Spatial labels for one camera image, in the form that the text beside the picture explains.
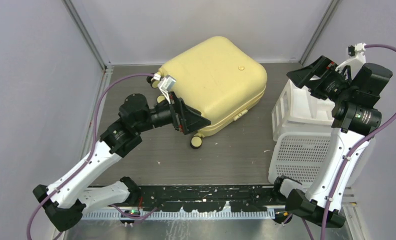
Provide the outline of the yellow hard-shell suitcase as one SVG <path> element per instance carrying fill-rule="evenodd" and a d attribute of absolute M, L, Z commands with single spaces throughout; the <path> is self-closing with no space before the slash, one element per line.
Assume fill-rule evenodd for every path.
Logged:
<path fill-rule="evenodd" d="M 232 41 L 213 36 L 184 51 L 147 78 L 158 88 L 163 78 L 176 82 L 171 90 L 211 124 L 194 131 L 190 145 L 202 146 L 212 136 L 244 116 L 262 98 L 267 86 L 265 68 Z"/>

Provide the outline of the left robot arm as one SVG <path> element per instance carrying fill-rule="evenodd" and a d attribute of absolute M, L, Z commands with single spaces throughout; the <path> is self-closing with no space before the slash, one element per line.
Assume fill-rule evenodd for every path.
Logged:
<path fill-rule="evenodd" d="M 140 93 L 127 96 L 119 108 L 119 118 L 108 126 L 83 159 L 53 184 L 34 188 L 34 196 L 57 230 L 69 230 L 84 215 L 109 205 L 124 203 L 132 207 L 138 203 L 141 190 L 129 177 L 92 191 L 87 188 L 142 142 L 142 132 L 172 125 L 188 135 L 211 124 L 174 92 L 168 96 L 153 108 Z"/>

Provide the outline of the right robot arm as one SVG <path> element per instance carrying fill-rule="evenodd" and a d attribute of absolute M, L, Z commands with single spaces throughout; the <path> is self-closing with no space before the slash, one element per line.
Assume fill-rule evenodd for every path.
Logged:
<path fill-rule="evenodd" d="M 340 228 L 343 193 L 360 155 L 381 125 L 375 108 L 392 71 L 365 56 L 353 56 L 341 64 L 320 56 L 287 77 L 298 88 L 307 88 L 313 98 L 334 103 L 330 143 L 324 163 L 309 188 L 288 176 L 275 180 L 272 200 L 285 204 L 287 213 L 321 227 Z"/>

